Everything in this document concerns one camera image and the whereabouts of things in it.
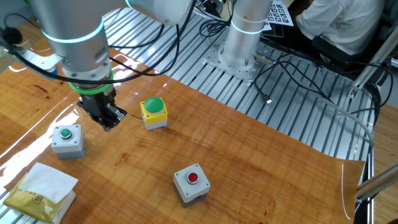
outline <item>yellow packaging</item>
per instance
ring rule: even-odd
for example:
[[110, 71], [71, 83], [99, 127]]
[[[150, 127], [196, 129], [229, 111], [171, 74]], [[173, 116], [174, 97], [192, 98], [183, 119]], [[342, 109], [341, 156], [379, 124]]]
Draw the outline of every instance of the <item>yellow packaging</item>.
[[20, 181], [18, 181], [17, 185], [11, 190], [11, 193], [9, 194], [8, 198], [4, 201], [4, 204], [10, 208], [17, 210], [18, 212], [24, 213], [37, 220], [46, 223], [54, 223], [53, 220], [55, 219], [56, 216], [60, 215], [59, 213], [61, 213], [62, 210], [64, 210], [62, 211], [63, 212], [62, 216], [65, 214], [66, 210], [61, 209], [61, 207], [65, 199], [69, 196], [69, 194], [65, 196], [61, 201], [59, 201], [59, 203], [54, 203], [37, 193], [28, 192], [28, 191], [22, 192], [21, 190], [18, 189], [18, 187], [25, 179], [26, 175], [27, 173]]

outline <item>white shirt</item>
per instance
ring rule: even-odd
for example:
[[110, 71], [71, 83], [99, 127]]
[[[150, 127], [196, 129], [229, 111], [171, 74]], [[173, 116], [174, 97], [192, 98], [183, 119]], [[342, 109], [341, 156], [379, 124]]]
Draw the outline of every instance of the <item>white shirt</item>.
[[309, 39], [322, 38], [347, 54], [361, 53], [379, 24], [384, 0], [314, 0], [297, 16], [300, 31]]

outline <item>metal mounting plate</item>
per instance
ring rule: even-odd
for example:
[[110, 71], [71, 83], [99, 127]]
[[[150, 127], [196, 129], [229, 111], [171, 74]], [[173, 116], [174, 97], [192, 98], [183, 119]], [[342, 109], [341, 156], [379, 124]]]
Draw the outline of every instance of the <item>metal mounting plate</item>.
[[[241, 67], [241, 68], [228, 65], [220, 58], [220, 50], [222, 49], [225, 40], [226, 40], [226, 35], [221, 35], [203, 55], [203, 60], [209, 65], [212, 65], [244, 82], [252, 83], [254, 79], [256, 79], [256, 77], [261, 71], [261, 68], [265, 64], [257, 61], [255, 62], [253, 67]], [[256, 52], [264, 55], [265, 53], [268, 53], [268, 50], [266, 50], [265, 47], [259, 46]]]

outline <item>black chair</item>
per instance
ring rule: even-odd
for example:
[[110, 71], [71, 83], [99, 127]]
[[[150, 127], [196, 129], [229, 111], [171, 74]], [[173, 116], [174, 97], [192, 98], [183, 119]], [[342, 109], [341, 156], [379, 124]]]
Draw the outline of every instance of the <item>black chair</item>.
[[[330, 63], [336, 65], [337, 67], [344, 67], [347, 63], [350, 62], [369, 63], [384, 43], [384, 40], [379, 38], [379, 34], [381, 33], [382, 28], [390, 28], [393, 26], [393, 23], [394, 21], [389, 16], [383, 14], [381, 16], [379, 25], [373, 35], [373, 38], [369, 42], [368, 46], [364, 49], [362, 53], [357, 55], [347, 54], [346, 52], [335, 47], [333, 44], [322, 39], [320, 36], [314, 37], [314, 39], [312, 40], [312, 45], [317, 48], [317, 50], [319, 50], [322, 55], [330, 59]], [[349, 66], [345, 70], [350, 71], [354, 69], [356, 69], [355, 66]]]

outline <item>blue led ring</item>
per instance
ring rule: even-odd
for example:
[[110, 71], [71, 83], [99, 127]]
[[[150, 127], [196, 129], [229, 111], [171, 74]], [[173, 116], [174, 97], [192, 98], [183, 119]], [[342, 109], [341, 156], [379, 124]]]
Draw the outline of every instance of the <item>blue led ring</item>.
[[129, 0], [126, 0], [126, 4], [127, 4], [130, 8], [132, 8], [131, 5], [130, 5]]
[[83, 42], [83, 41], [93, 38], [95, 35], [97, 35], [102, 30], [103, 27], [104, 27], [104, 20], [101, 20], [101, 23], [99, 24], [97, 29], [95, 29], [93, 32], [85, 35], [84, 37], [79, 37], [79, 38], [74, 38], [74, 39], [58, 39], [58, 38], [54, 38], [54, 37], [46, 34], [43, 30], [42, 30], [42, 32], [43, 32], [44, 36], [46, 36], [46, 38], [48, 38], [52, 41], [55, 41], [58, 43], [63, 43], [63, 44], [75, 44], [75, 43]]
[[240, 32], [242, 32], [244, 34], [259, 34], [259, 33], [261, 33], [264, 30], [264, 28], [262, 28], [260, 31], [257, 31], [257, 32], [248, 32], [248, 31], [244, 31], [244, 30], [241, 30], [238, 27], [236, 27], [236, 25], [234, 24], [233, 21], [231, 21], [231, 24], [232, 24], [233, 27], [235, 27], [235, 29], [237, 29], [238, 31], [240, 31]]

